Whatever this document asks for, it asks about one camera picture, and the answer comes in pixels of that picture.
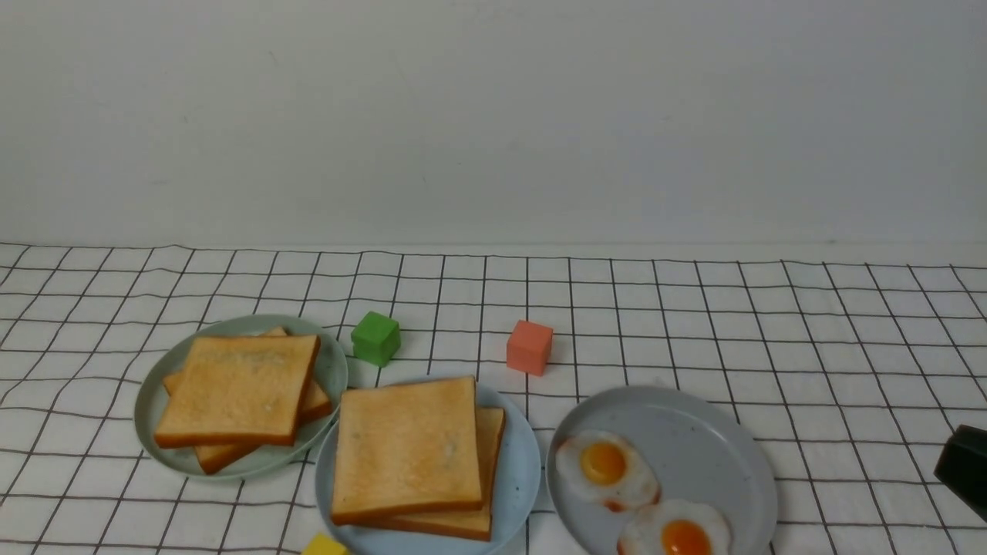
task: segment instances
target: toast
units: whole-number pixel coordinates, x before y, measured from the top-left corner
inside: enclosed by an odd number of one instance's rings
[[[503,439],[506,425],[507,416],[502,408],[484,407],[477,409],[477,443],[484,487],[484,505],[479,511],[400,515],[366,522],[363,525],[386,530],[423,532],[490,541],[496,466],[500,457],[500,441]]]
[[[338,426],[335,525],[483,507],[472,376],[350,389]]]
[[[162,448],[291,445],[319,336],[197,337],[154,432]]]
[[[175,392],[178,391],[179,386],[182,384],[182,373],[177,372],[165,376],[163,384],[165,391],[169,395],[175,395]],[[308,385],[305,400],[302,401],[301,412],[298,415],[298,426],[301,427],[315,422],[320,418],[329,416],[332,412],[333,401],[323,391],[322,386],[313,379]],[[198,465],[202,468],[202,472],[215,474],[254,452],[258,447],[260,447],[259,444],[229,443],[226,445],[197,445],[193,449],[195,450],[195,458],[198,459]]]

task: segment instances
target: green cube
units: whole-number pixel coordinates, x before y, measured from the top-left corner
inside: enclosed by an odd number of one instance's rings
[[[401,346],[401,328],[377,312],[367,312],[349,335],[353,340],[353,356],[375,366],[386,366]]]

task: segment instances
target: white tablecloth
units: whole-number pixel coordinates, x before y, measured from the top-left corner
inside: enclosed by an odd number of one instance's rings
[[[0,552],[299,553],[322,529],[314,453],[187,481],[143,455],[134,395],[203,325],[300,315],[349,352],[368,310],[404,345],[383,369],[351,359],[351,384],[475,370],[543,446],[605,388],[715,403],[773,464],[772,553],[987,553],[932,474],[955,427],[987,429],[987,268],[20,245],[0,245]],[[503,365],[519,318],[556,331],[544,377]],[[503,553],[577,552],[542,495]]]

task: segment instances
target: toy block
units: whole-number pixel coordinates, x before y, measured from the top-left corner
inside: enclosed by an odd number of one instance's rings
[[[543,375],[552,354],[552,335],[548,326],[518,320],[507,340],[507,367]]]
[[[367,312],[353,328],[353,356],[375,366],[386,366],[401,346],[401,326],[377,312]]]
[[[316,534],[302,555],[346,555],[346,548],[325,534]]]

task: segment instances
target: orange cube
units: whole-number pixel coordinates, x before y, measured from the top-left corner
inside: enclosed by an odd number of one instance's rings
[[[518,320],[507,340],[507,367],[543,375],[552,354],[552,334],[548,326]]]

